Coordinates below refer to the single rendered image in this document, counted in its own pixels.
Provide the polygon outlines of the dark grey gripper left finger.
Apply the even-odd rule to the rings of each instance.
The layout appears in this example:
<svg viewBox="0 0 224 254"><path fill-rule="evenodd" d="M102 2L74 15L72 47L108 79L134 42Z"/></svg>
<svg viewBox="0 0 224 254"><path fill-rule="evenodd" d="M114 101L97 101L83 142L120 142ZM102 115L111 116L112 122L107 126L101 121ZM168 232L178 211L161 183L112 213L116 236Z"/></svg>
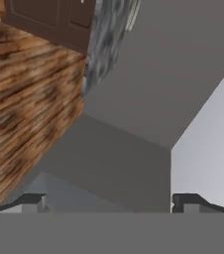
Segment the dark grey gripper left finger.
<svg viewBox="0 0 224 254"><path fill-rule="evenodd" d="M13 202L0 206L0 213L43 213L49 210L45 193L24 193Z"/></svg>

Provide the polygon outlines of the dark brown cupboard run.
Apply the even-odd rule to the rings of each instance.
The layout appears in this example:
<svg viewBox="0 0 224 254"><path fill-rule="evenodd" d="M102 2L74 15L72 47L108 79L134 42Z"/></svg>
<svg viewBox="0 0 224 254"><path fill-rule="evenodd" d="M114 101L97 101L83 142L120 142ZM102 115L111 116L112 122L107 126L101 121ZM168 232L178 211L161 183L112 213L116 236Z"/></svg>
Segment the dark brown cupboard run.
<svg viewBox="0 0 224 254"><path fill-rule="evenodd" d="M96 0L4 0L5 24L87 54Z"/></svg>

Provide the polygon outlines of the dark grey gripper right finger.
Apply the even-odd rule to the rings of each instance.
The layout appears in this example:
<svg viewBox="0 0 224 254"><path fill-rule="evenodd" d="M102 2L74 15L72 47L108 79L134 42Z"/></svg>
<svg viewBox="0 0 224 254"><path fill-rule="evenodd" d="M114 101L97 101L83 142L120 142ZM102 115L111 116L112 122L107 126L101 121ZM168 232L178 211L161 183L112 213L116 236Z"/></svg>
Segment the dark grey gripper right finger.
<svg viewBox="0 0 224 254"><path fill-rule="evenodd" d="M173 213L224 212L224 206L210 203L198 193L174 193L172 203Z"/></svg>

